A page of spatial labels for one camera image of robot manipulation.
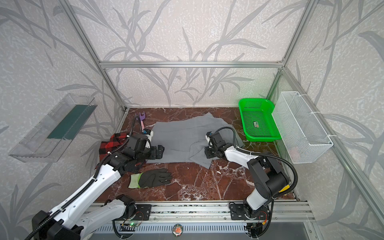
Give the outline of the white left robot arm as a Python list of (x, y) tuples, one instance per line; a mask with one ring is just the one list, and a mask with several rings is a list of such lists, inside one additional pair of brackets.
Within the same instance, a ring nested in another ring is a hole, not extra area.
[(164, 147), (153, 146), (154, 132), (142, 129), (141, 134), (127, 135), (124, 142), (108, 152), (96, 171), (79, 189), (51, 211), (38, 212), (32, 219), (33, 231), (28, 240), (83, 240), (99, 227), (119, 218), (135, 215), (134, 200), (118, 196), (101, 209), (86, 214), (88, 207), (125, 173), (131, 173), (129, 188), (145, 189), (167, 185), (172, 180), (167, 169), (138, 173), (146, 160), (161, 159)]

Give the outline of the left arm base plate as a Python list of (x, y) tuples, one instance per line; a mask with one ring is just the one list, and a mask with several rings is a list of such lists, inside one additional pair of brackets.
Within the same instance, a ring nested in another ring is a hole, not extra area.
[(152, 205), (149, 204), (129, 205), (126, 208), (123, 219), (133, 221), (148, 221), (150, 218), (151, 209)]

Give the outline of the grey long sleeve shirt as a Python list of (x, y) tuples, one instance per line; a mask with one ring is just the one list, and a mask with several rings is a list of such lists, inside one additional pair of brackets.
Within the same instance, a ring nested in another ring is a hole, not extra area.
[(221, 127), (233, 127), (221, 118), (215, 118), (211, 113), (184, 121), (156, 122), (152, 128), (154, 136), (152, 146), (162, 145), (165, 150), (163, 157), (147, 160), (148, 164), (156, 163), (196, 163), (209, 169), (213, 160), (205, 155), (207, 132), (215, 132)]

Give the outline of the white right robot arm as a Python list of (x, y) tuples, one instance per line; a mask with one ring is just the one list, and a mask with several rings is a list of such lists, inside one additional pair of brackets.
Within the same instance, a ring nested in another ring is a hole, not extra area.
[(236, 131), (222, 127), (215, 132), (207, 132), (205, 155), (208, 159), (226, 158), (248, 169), (255, 189), (243, 202), (243, 214), (248, 219), (256, 218), (261, 211), (276, 198), (292, 192), (297, 186), (299, 176), (289, 161), (280, 157), (252, 152), (237, 146)]

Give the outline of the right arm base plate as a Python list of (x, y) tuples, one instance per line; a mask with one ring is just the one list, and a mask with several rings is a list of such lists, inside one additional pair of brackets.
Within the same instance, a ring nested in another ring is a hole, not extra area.
[(256, 220), (267, 222), (270, 218), (270, 209), (262, 205), (257, 210), (253, 210), (248, 204), (229, 202), (231, 220)]

